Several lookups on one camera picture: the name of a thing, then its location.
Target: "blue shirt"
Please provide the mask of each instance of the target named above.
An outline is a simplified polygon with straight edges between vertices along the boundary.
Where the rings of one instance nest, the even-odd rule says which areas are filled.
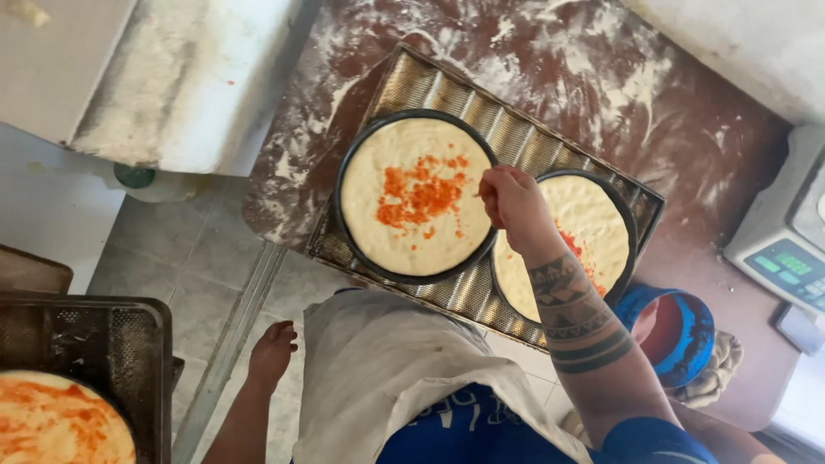
[[[717,464],[684,430],[653,418],[628,419],[605,438],[600,463]],[[524,423],[493,389],[470,384],[423,410],[384,445],[378,464],[573,462]]]

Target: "brown countertop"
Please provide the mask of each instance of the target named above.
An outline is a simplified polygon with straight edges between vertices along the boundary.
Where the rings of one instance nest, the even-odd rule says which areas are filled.
[[[616,0],[326,2],[252,171],[252,229],[304,251],[399,40],[667,198],[635,277],[695,293],[740,338],[744,362],[705,412],[767,426],[799,354],[768,324],[780,300],[720,250],[785,161],[790,124]]]

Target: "white apron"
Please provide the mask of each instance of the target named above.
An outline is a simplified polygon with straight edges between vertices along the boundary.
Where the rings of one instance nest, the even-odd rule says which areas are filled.
[[[374,464],[427,407],[472,382],[490,386],[576,462],[592,462],[553,424],[513,361],[468,325],[401,296],[353,290],[304,312],[306,363],[295,464]]]

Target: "round baking pan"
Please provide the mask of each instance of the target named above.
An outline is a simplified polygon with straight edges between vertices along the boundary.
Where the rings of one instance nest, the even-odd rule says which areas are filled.
[[[97,396],[99,396],[102,400],[104,400],[109,406],[111,406],[111,408],[115,410],[115,412],[117,413],[117,415],[120,416],[121,419],[123,419],[123,423],[126,424],[126,429],[129,430],[129,436],[130,436],[130,438],[132,438],[132,447],[134,448],[134,462],[138,461],[138,457],[140,456],[140,450],[138,449],[137,440],[134,439],[134,428],[132,427],[132,424],[129,422],[129,416],[126,414],[126,412],[124,412],[125,410],[124,410],[122,404],[119,401],[117,401],[114,396],[109,396],[107,394],[104,394],[102,391],[100,391],[100,389],[98,389],[98,388],[96,388],[92,385],[89,385],[88,382],[82,381],[80,379],[77,379],[77,378],[72,377],[72,376],[68,376],[68,375],[60,373],[60,372],[50,372],[50,371],[43,371],[43,370],[40,370],[40,369],[26,369],[26,368],[20,368],[20,369],[5,369],[4,368],[4,369],[0,369],[0,375],[8,374],[10,372],[38,372],[40,374],[48,374],[48,375],[51,375],[51,376],[61,377],[61,378],[66,379],[68,381],[72,381],[72,382],[74,382],[74,383],[76,383],[80,386],[85,386],[86,388],[88,388],[89,390],[94,392]]]
[[[579,176],[581,178],[585,178],[587,180],[593,181],[602,190],[605,191],[607,196],[613,201],[613,204],[616,207],[616,210],[621,215],[622,219],[625,220],[625,228],[627,229],[627,244],[628,244],[628,253],[627,253],[627,263],[625,264],[625,270],[622,271],[619,278],[616,280],[613,287],[610,291],[607,292],[605,295],[605,303],[612,309],[621,299],[622,294],[625,293],[625,289],[627,288],[628,284],[630,284],[630,278],[633,276],[633,270],[636,266],[636,219],[633,217],[633,212],[630,210],[630,206],[627,204],[624,198],[619,194],[619,191],[613,187],[613,184],[607,182],[605,179],[598,177],[594,173],[590,173],[588,171],[582,171],[579,169],[563,169],[561,171],[553,171],[552,173],[546,173],[542,176],[539,176],[535,181],[542,182],[549,178],[560,178],[562,176]],[[496,260],[493,258],[493,254],[490,253],[490,273],[493,275],[493,286],[496,288],[496,292],[498,296],[501,297],[502,302],[504,305],[513,312],[517,317],[521,318],[525,321],[526,324],[532,325],[533,327],[537,327],[541,329],[541,324],[535,322],[534,320],[527,319],[524,315],[522,315],[516,308],[510,305],[510,302],[507,301],[507,298],[504,296],[504,292],[502,288],[498,285],[498,279],[496,278]]]
[[[478,132],[475,131],[469,124],[462,121],[461,119],[452,116],[450,114],[444,113],[443,111],[436,111],[436,110],[425,110],[425,109],[414,109],[414,110],[404,110],[404,111],[396,111],[395,113],[390,113],[385,116],[381,116],[378,119],[372,121],[367,127],[365,127],[361,132],[358,133],[355,140],[353,140],[350,148],[346,151],[344,155],[344,159],[341,162],[341,167],[338,169],[338,176],[335,181],[335,192],[332,194],[332,201],[333,201],[333,209],[335,214],[335,219],[338,222],[338,225],[341,227],[341,230],[344,234],[344,241],[350,247],[353,254],[355,254],[358,261],[364,263],[367,269],[370,269],[372,272],[375,272],[379,276],[388,279],[393,282],[400,282],[406,283],[409,285],[427,285],[431,283],[436,283],[443,281],[447,278],[453,277],[457,274],[460,274],[467,270],[470,266],[475,264],[484,254],[489,251],[489,249],[493,246],[493,241],[496,239],[496,230],[494,227],[490,226],[490,231],[487,233],[487,236],[484,237],[481,244],[473,251],[464,261],[457,264],[455,267],[447,269],[445,271],[438,272],[437,274],[432,274],[430,276],[409,276],[407,274],[399,274],[397,272],[392,272],[387,269],[382,268],[378,264],[374,263],[372,260],[366,257],[364,253],[358,248],[356,241],[352,238],[352,233],[350,233],[349,227],[347,227],[347,223],[344,221],[344,213],[341,208],[341,185],[344,182],[344,173],[347,171],[347,166],[350,163],[350,160],[361,147],[361,144],[366,140],[370,135],[375,133],[381,127],[385,125],[392,124],[396,121],[401,121],[402,119],[412,119],[412,118],[422,118],[422,119],[437,119],[439,121],[449,122],[450,124],[458,127],[459,129],[466,132],[470,137],[475,140],[475,142],[484,150],[484,153],[487,155],[487,158],[490,160],[490,164],[495,166],[498,164],[496,161],[496,155],[493,154],[493,149],[490,148],[490,145],[484,138],[479,135]]]

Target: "hand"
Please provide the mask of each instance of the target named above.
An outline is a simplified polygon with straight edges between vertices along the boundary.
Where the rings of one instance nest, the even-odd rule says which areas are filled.
[[[292,343],[297,338],[291,320],[270,325],[252,349],[247,384],[272,395],[290,365],[292,353],[298,351],[298,345]]]
[[[552,249],[558,247],[559,231],[539,185],[530,174],[499,164],[484,171],[478,194],[493,226],[507,231],[510,248],[525,261],[530,256],[539,261],[546,259],[536,254],[545,254],[548,245]]]

